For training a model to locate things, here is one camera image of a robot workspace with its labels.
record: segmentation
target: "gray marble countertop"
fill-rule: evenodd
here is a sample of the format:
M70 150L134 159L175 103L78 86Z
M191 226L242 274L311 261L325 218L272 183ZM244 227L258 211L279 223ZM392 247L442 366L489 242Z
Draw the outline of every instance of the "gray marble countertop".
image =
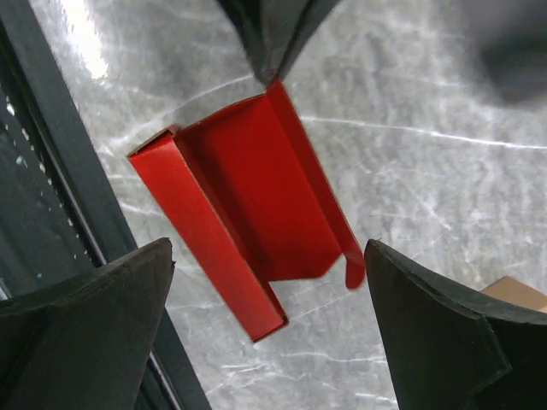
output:
M214 409L396 409L368 289L274 284L290 325L253 345L126 154L262 91L214 0L32 0L139 244L174 242L168 310ZM362 246L481 289L547 291L544 104L475 86L451 0L342 0L285 86Z

